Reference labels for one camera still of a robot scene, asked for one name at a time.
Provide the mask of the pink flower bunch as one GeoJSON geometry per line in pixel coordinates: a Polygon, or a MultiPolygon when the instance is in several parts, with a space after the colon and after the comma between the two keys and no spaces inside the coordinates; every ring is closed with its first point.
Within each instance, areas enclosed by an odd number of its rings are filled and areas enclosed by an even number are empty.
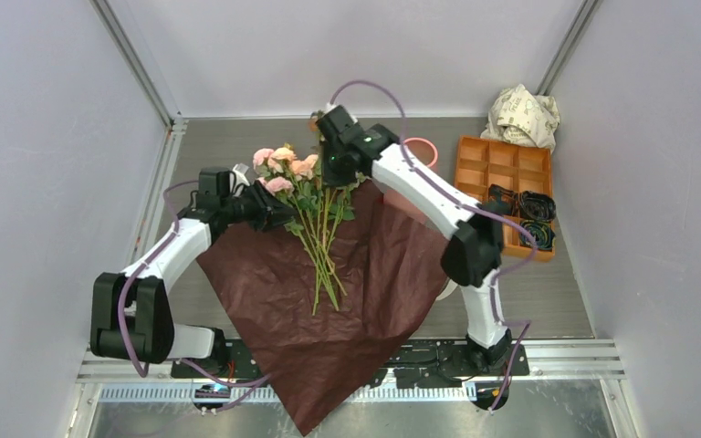
{"type": "Polygon", "coordinates": [[[338,311],[347,291],[330,257],[330,249],[340,225],[355,219],[351,194],[367,178],[357,172],[350,183],[331,188],[322,181],[318,154],[299,158],[288,143],[277,149],[256,151],[252,163],[257,179],[265,188],[298,212],[296,218],[286,223],[286,229],[303,244],[315,267],[312,312],[318,312],[324,297],[338,311]]]}

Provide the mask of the orange rose stem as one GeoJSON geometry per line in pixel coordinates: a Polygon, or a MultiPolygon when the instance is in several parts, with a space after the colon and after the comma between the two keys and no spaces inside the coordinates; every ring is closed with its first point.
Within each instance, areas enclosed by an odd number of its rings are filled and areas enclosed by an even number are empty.
{"type": "Polygon", "coordinates": [[[321,152],[321,142],[322,142],[323,136],[319,131],[318,120],[322,117],[323,114],[324,114],[324,111],[319,109],[319,110],[313,111],[309,116],[309,122],[308,122],[309,130],[312,132],[312,134],[316,140],[316,144],[312,147],[312,150],[316,153],[321,152]]]}

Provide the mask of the red wrapping paper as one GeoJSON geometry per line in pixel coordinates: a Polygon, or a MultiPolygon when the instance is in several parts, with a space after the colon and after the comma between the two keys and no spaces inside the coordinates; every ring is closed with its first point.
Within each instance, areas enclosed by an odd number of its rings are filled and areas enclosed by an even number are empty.
{"type": "Polygon", "coordinates": [[[343,289],[315,287],[315,267],[282,228],[230,227],[198,258],[236,331],[297,429],[310,433],[424,322],[446,276],[445,238],[383,202],[352,194],[330,256],[343,289]]]}

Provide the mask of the cream printed ribbon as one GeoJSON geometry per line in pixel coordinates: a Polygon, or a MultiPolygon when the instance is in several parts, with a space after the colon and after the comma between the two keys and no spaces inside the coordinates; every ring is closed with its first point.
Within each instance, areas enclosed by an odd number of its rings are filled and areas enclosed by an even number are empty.
{"type": "Polygon", "coordinates": [[[448,280],[440,294],[436,297],[436,301],[441,301],[443,299],[446,299],[450,295],[453,294],[453,292],[458,288],[458,284],[452,280],[448,280]]]}

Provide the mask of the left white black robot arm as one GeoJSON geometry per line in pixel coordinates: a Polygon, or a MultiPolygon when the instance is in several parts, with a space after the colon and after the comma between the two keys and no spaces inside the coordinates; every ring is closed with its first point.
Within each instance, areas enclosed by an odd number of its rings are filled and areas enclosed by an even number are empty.
{"type": "Polygon", "coordinates": [[[183,359],[194,359],[209,377],[228,368],[220,330],[175,323],[169,292],[229,226],[269,231],[297,212],[236,169],[203,168],[193,184],[190,204],[172,212],[173,223],[155,246],[121,271],[96,278],[89,340],[94,355],[131,360],[140,373],[149,364],[183,359]]]}

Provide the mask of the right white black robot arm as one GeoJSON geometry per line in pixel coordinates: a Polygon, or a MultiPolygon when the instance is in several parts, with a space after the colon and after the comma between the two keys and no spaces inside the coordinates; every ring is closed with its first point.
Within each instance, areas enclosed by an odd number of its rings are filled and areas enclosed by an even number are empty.
{"type": "Polygon", "coordinates": [[[504,246],[503,216],[438,176],[381,124],[365,129],[343,106],[328,104],[316,126],[325,185],[341,187],[364,175],[400,194],[445,237],[440,264],[463,295],[471,365],[481,374],[495,373],[512,343],[493,288],[504,246]]]}

